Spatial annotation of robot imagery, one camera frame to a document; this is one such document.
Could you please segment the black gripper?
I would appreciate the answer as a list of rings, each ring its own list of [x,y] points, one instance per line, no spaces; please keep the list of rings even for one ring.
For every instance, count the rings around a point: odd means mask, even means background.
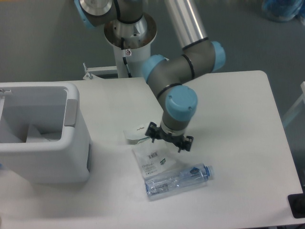
[[[183,130],[163,130],[156,123],[150,122],[145,135],[154,143],[155,139],[161,139],[173,143],[181,151],[190,151],[193,143],[193,136],[184,136]]]

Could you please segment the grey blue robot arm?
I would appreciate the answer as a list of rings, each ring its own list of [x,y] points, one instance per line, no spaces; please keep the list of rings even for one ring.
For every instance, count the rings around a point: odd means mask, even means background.
[[[190,151],[193,137],[186,136],[185,130],[198,99],[186,83],[220,69],[226,59],[221,44],[209,40],[195,2],[165,2],[183,54],[173,60],[153,55],[142,62],[132,61],[132,57],[137,49],[151,44],[157,29],[153,18],[143,11],[141,0],[76,0],[74,4],[83,23],[90,28],[103,25],[107,41],[119,49],[118,74],[132,78],[140,69],[163,109],[161,123],[150,123],[146,136]]]

